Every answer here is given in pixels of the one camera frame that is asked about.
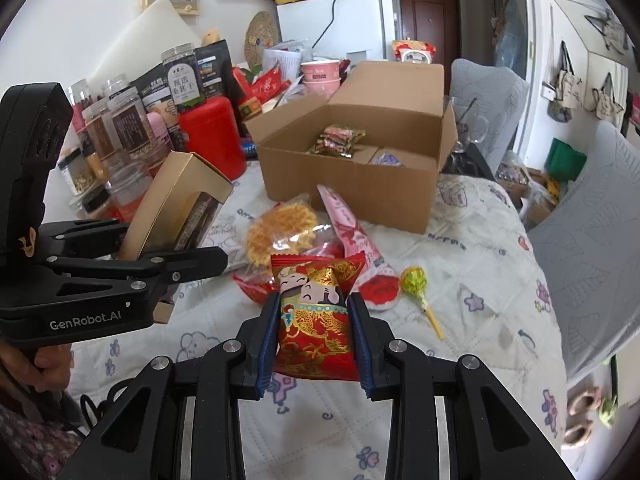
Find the person's left hand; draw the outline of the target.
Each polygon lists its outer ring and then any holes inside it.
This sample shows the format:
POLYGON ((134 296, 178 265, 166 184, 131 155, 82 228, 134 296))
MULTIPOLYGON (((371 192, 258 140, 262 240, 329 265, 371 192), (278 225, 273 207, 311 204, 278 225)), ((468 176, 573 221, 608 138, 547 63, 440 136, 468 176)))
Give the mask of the person's left hand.
POLYGON ((26 382, 39 392, 63 391, 70 383, 73 366, 73 352, 69 344, 40 348, 35 361, 29 363, 26 382))

